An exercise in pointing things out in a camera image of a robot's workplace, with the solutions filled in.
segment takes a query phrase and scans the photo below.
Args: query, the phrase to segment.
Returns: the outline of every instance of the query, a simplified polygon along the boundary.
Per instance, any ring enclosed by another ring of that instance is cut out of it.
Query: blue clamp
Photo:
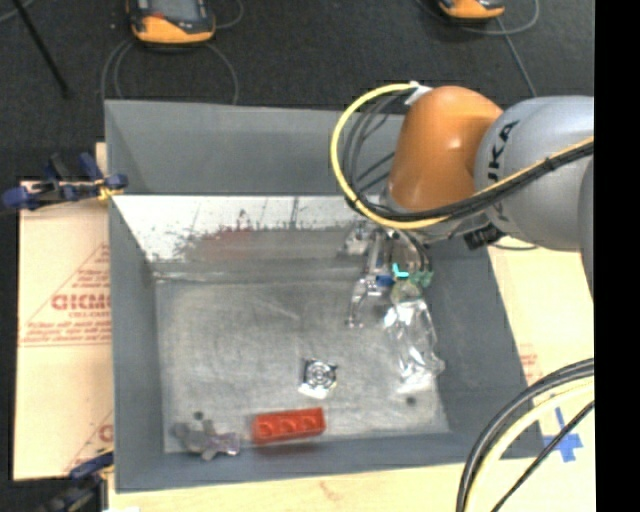
[[[43,174],[45,179],[35,183],[31,191],[27,187],[14,187],[2,194],[2,203],[6,208],[15,210],[36,210],[44,206],[80,201],[93,197],[106,198],[122,191],[129,179],[124,174],[113,174],[105,177],[95,159],[89,153],[79,157],[80,168],[90,183],[62,183],[62,176],[69,175],[68,169],[57,153],[49,158]]]

